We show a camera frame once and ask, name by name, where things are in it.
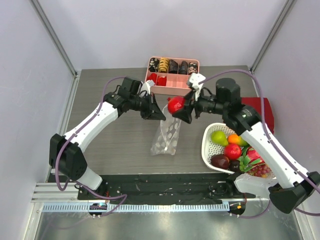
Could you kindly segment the yellow black patterned roll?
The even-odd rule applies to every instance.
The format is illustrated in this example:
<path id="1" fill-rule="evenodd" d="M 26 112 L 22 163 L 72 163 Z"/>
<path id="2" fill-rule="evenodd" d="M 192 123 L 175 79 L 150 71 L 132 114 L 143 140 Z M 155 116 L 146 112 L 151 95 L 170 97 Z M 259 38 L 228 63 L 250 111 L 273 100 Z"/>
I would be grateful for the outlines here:
<path id="1" fill-rule="evenodd" d="M 161 57 L 159 60 L 158 65 L 158 72 L 159 73 L 167 73 L 169 70 L 169 59 L 166 57 Z"/>

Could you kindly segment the purple grape bunch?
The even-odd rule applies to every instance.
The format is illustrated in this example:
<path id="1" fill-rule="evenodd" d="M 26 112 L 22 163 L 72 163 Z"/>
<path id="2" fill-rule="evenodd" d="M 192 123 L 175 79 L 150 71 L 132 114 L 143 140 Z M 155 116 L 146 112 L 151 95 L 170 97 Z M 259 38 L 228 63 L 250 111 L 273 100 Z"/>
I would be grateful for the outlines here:
<path id="1" fill-rule="evenodd" d="M 251 176 L 267 178 L 270 172 L 271 172 L 271 169 L 269 168 L 269 166 L 267 164 L 262 164 L 262 165 L 256 165 L 247 173 Z"/>

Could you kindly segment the red item compartment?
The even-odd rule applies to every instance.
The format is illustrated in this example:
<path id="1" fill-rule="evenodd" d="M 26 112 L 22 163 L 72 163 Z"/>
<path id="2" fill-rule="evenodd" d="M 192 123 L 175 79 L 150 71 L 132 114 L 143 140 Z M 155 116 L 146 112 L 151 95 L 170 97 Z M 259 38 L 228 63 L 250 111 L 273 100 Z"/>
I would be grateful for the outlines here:
<path id="1" fill-rule="evenodd" d="M 167 77 L 166 76 L 158 76 L 156 80 L 156 85 L 165 87 L 167 85 Z"/>
<path id="2" fill-rule="evenodd" d="M 158 77 L 158 75 L 153 72 L 147 77 L 147 80 L 148 81 L 153 81 L 154 84 L 156 84 L 157 83 L 157 77 Z"/>

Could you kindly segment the black pink floral roll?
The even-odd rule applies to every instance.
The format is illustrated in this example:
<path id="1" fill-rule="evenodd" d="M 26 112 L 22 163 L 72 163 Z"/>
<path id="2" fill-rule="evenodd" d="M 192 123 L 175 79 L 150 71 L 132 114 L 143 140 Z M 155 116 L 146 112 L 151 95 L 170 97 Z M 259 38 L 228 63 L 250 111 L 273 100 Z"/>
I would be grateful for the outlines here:
<path id="1" fill-rule="evenodd" d="M 198 64 L 196 62 L 190 62 L 188 64 L 187 74 L 192 75 L 197 73 L 198 73 Z"/>

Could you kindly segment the pink dragon fruit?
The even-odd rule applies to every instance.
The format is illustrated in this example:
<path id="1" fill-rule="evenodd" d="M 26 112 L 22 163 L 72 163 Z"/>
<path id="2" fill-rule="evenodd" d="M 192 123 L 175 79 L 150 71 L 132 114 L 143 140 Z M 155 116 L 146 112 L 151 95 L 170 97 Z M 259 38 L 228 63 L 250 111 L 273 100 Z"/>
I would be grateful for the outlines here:
<path id="1" fill-rule="evenodd" d="M 265 164 L 263 158 L 251 146 L 244 147 L 241 156 L 237 160 L 239 161 L 241 172 L 248 172 L 256 166 Z"/>

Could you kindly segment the dark purple plum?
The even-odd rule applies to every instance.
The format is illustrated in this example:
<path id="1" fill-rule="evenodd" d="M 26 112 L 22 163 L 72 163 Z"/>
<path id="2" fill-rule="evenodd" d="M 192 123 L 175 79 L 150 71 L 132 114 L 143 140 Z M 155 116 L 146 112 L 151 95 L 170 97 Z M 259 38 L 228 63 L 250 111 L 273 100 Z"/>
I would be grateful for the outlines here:
<path id="1" fill-rule="evenodd" d="M 228 170 L 230 166 L 230 160 L 224 154 L 216 154 L 210 158 L 210 163 L 216 168 Z"/>

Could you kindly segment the red apple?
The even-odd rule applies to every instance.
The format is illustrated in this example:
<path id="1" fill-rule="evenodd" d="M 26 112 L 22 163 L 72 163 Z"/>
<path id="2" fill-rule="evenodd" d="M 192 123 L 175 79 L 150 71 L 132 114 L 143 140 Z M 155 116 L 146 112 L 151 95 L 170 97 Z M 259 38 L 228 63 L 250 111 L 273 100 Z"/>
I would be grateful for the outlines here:
<path id="1" fill-rule="evenodd" d="M 242 148 L 237 144 L 228 144 L 224 148 L 224 155 L 229 158 L 229 160 L 237 160 L 242 155 Z"/>

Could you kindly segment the white perforated fruit basket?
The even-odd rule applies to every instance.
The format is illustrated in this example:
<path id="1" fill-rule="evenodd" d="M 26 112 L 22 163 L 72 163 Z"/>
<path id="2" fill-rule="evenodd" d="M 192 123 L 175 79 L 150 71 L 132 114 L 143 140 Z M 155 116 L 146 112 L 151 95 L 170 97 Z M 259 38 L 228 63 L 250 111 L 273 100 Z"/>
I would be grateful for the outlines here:
<path id="1" fill-rule="evenodd" d="M 201 145 L 204 164 L 222 173 L 246 173 L 275 179 L 271 168 L 242 137 L 224 123 L 212 123 L 204 131 Z"/>

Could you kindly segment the black dotted sock roll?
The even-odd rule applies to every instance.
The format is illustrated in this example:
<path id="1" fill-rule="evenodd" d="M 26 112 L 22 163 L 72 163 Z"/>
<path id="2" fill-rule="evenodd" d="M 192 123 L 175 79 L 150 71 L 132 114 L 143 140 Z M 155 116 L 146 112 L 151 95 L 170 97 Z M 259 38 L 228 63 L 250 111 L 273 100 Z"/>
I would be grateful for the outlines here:
<path id="1" fill-rule="evenodd" d="M 183 60 L 178 68 L 178 74 L 180 75 L 187 75 L 188 74 L 188 63 Z"/>

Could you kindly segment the red item left compartment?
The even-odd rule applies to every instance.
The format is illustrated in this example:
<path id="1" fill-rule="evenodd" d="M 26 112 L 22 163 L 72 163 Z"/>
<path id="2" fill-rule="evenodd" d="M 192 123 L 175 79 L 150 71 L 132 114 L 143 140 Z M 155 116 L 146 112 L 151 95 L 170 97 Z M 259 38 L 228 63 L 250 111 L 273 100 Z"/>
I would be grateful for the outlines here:
<path id="1" fill-rule="evenodd" d="M 153 72 L 147 77 L 147 80 L 148 81 L 153 81 L 154 84 L 156 84 L 157 83 L 157 77 L 158 77 L 158 75 Z"/>

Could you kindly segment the clear polka dot zip bag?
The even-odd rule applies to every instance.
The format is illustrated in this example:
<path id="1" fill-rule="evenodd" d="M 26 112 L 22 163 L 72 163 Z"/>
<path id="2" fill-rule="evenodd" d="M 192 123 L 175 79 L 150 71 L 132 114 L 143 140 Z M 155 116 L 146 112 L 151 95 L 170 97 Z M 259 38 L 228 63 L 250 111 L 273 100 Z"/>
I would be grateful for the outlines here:
<path id="1" fill-rule="evenodd" d="M 161 120 L 157 132 L 153 138 L 150 155 L 172 155 L 176 154 L 179 133 L 182 121 L 169 113 L 168 105 L 162 109 L 166 120 Z"/>

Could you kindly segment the dark brown sock roll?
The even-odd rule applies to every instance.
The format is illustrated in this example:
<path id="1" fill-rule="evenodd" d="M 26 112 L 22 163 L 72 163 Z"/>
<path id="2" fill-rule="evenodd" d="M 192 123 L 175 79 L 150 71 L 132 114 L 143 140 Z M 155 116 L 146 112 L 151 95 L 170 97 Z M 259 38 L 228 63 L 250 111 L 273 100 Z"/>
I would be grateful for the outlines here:
<path id="1" fill-rule="evenodd" d="M 170 59 L 168 62 L 168 73 L 177 74 L 178 70 L 179 70 L 179 64 L 175 60 Z"/>

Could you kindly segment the pink divided organizer box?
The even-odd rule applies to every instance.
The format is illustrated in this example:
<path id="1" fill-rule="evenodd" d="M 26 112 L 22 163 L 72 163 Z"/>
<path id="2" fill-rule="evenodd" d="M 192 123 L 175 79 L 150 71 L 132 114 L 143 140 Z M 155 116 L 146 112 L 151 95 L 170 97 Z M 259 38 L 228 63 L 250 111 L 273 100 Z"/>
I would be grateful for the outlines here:
<path id="1" fill-rule="evenodd" d="M 168 58 L 169 60 L 175 60 L 178 63 L 178 68 L 179 65 L 181 64 L 182 61 L 186 61 L 189 65 L 190 62 L 196 62 L 198 64 L 198 72 L 200 70 L 200 62 L 196 59 L 188 59 L 188 58 L 174 58 L 174 57 L 160 57 L 160 56 L 152 56 L 151 58 Z M 148 70 L 149 66 L 149 61 L 148 60 L 148 65 L 147 65 L 147 71 L 145 75 L 145 81 L 147 81 L 148 76 L 152 73 Z M 184 96 L 187 94 L 190 90 L 190 88 L 187 85 L 187 81 L 190 77 L 190 75 L 183 75 L 183 74 L 171 74 L 171 73 L 160 73 L 154 72 L 158 76 L 166 76 L 167 77 L 167 82 L 166 86 L 158 86 L 154 84 L 154 86 L 151 87 L 151 91 L 154 92 L 155 94 L 162 94 L 162 95 L 174 95 L 174 96 Z"/>

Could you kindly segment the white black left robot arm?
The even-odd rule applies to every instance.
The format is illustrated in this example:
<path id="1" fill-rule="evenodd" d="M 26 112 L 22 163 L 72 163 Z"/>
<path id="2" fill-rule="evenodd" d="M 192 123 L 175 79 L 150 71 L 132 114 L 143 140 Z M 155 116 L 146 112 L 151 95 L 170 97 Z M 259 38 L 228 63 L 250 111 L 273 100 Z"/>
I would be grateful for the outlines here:
<path id="1" fill-rule="evenodd" d="M 84 156 L 89 144 L 110 123 L 128 111 L 137 111 L 144 120 L 164 121 L 156 97 L 151 91 L 153 80 L 122 77 L 122 83 L 114 91 L 103 92 L 97 107 L 80 124 L 63 135 L 55 134 L 49 144 L 49 164 L 55 170 L 55 181 L 59 190 L 62 186 L 59 174 L 89 189 L 93 198 L 100 200 L 107 192 L 100 175 L 87 164 Z"/>

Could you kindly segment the orange green mango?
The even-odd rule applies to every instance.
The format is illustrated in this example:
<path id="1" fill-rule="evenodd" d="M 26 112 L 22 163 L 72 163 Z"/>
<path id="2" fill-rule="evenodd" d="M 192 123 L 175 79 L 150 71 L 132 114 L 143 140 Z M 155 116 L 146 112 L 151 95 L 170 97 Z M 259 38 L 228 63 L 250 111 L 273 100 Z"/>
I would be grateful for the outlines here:
<path id="1" fill-rule="evenodd" d="M 227 141 L 229 144 L 236 144 L 240 147 L 247 147 L 249 144 L 239 135 L 231 134 L 227 137 Z"/>

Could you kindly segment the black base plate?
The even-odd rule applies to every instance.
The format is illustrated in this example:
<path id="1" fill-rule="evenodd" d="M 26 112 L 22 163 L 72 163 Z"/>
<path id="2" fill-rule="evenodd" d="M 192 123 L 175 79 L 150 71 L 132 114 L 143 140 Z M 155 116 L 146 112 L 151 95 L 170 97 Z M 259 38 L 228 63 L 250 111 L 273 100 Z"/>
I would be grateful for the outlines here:
<path id="1" fill-rule="evenodd" d="M 103 175 L 104 197 L 127 195 L 126 205 L 209 205 L 223 200 L 253 199 L 239 192 L 226 173 Z"/>

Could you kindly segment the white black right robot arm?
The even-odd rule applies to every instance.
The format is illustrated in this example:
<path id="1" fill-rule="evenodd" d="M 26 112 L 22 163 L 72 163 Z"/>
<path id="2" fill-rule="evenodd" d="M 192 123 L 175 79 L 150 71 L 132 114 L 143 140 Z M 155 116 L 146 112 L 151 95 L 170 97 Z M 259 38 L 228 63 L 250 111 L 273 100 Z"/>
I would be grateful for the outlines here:
<path id="1" fill-rule="evenodd" d="M 202 81 L 190 79 L 188 84 L 190 91 L 185 96 L 173 97 L 168 102 L 169 113 L 188 124 L 192 122 L 192 112 L 197 118 L 201 113 L 221 115 L 226 126 L 253 147 L 275 175 L 274 180 L 268 180 L 234 173 L 225 186 L 230 197 L 250 193 L 268 198 L 278 210 L 289 214 L 318 189 L 320 174 L 308 171 L 293 159 L 262 122 L 260 114 L 242 104 L 240 86 L 234 79 L 219 79 L 211 96 L 203 94 Z"/>

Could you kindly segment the green pear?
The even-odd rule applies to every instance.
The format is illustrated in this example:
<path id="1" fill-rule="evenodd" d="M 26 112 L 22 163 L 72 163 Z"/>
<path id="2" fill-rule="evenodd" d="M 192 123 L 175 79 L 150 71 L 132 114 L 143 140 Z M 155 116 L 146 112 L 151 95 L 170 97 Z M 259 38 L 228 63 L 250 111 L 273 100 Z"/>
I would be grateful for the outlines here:
<path id="1" fill-rule="evenodd" d="M 214 144 L 217 144 L 223 147 L 229 144 L 228 139 L 223 131 L 214 131 L 210 137 L 211 137 L 211 141 Z"/>

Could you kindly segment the folded red cloth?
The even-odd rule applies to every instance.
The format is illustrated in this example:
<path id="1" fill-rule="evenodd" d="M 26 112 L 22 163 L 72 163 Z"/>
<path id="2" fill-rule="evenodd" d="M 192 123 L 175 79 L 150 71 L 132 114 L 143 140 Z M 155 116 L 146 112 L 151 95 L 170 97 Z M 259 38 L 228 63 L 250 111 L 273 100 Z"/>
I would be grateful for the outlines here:
<path id="1" fill-rule="evenodd" d="M 261 116 L 262 116 L 262 107 L 261 107 L 261 98 L 260 97 L 243 97 L 241 99 L 242 104 L 253 107 Z M 274 134 L 275 129 L 275 119 L 273 111 L 270 105 L 269 100 L 264 97 L 264 117 L 265 123 L 267 124 L 269 130 Z"/>

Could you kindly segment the black floral sock roll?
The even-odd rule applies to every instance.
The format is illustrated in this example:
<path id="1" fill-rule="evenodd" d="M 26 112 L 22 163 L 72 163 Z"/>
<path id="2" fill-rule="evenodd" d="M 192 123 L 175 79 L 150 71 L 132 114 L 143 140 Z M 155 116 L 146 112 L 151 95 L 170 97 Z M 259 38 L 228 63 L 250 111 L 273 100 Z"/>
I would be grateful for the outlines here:
<path id="1" fill-rule="evenodd" d="M 156 57 L 152 57 L 149 60 L 148 70 L 152 73 L 157 73 L 159 70 L 160 60 Z"/>

